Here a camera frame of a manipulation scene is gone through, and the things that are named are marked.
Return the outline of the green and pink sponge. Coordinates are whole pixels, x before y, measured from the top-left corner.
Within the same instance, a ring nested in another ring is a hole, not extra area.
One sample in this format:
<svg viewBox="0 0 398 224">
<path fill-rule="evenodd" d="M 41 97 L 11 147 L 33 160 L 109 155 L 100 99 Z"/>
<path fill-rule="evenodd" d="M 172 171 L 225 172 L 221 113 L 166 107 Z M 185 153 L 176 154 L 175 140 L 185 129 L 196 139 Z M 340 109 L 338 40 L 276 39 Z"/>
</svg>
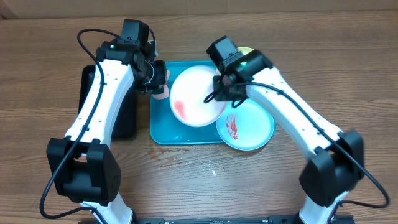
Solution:
<svg viewBox="0 0 398 224">
<path fill-rule="evenodd" d="M 169 87 L 168 87 L 168 80 L 169 80 L 169 76 L 170 76 L 170 71 L 167 70 L 167 75 L 165 77 L 165 84 L 162 85 L 163 87 L 163 92 L 159 93 L 159 94 L 153 94 L 152 93 L 152 97 L 155 98 L 156 100 L 163 100 L 169 97 Z"/>
</svg>

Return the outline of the white plate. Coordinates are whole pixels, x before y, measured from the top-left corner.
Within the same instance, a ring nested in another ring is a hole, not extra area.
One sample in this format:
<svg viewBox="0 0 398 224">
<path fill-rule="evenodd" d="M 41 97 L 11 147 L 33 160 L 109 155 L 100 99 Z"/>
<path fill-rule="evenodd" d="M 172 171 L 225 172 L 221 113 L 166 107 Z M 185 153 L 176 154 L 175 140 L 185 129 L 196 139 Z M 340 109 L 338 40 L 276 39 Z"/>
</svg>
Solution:
<svg viewBox="0 0 398 224">
<path fill-rule="evenodd" d="M 227 102 L 205 98 L 214 91 L 213 77 L 218 77 L 216 69 L 197 65 L 184 70 L 173 82 L 170 91 L 170 107 L 175 117 L 191 127 L 203 127 L 216 121 Z"/>
</svg>

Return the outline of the light blue plate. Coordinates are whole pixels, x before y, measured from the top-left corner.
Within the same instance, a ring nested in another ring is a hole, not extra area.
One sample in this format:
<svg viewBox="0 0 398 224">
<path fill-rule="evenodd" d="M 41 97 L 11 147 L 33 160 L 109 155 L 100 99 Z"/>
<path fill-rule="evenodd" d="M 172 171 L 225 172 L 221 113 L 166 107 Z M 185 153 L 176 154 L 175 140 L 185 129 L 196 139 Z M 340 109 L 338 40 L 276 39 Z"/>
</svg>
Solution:
<svg viewBox="0 0 398 224">
<path fill-rule="evenodd" d="M 216 121 L 220 138 L 240 151 L 253 151 L 265 146 L 276 131 L 275 119 L 259 104 L 246 99 L 237 108 L 229 103 Z"/>
</svg>

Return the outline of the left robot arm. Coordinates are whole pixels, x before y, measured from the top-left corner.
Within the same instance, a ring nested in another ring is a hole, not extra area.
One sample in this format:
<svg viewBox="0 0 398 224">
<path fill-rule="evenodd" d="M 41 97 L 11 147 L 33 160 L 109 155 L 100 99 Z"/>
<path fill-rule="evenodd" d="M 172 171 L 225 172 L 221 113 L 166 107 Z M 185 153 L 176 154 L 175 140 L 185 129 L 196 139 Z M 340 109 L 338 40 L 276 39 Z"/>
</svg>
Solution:
<svg viewBox="0 0 398 224">
<path fill-rule="evenodd" d="M 59 195 L 80 204 L 74 212 L 89 210 L 99 223 L 132 223 L 134 212 L 119 193 L 121 168 L 110 145 L 121 116 L 131 109 L 129 95 L 136 90 L 163 92 L 167 70 L 156 56 L 154 40 L 104 42 L 97 49 L 76 120 L 63 138 L 52 138 L 47 145 L 52 177 L 40 200 L 43 217 L 59 218 L 44 210 L 54 186 Z"/>
</svg>

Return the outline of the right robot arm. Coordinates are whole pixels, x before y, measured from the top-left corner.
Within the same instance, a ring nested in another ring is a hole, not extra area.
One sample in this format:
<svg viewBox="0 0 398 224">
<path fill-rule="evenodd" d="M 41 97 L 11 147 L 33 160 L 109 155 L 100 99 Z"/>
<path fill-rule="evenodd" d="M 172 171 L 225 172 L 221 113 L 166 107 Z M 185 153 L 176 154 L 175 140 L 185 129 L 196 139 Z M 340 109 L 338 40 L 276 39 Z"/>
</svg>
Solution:
<svg viewBox="0 0 398 224">
<path fill-rule="evenodd" d="M 338 223 L 335 213 L 364 177 L 364 141 L 322 118 L 287 84 L 279 69 L 259 50 L 247 54 L 236 47 L 207 49 L 221 76 L 205 98 L 232 101 L 247 98 L 265 108 L 301 149 L 307 165 L 299 181 L 307 195 L 293 223 Z"/>
</svg>

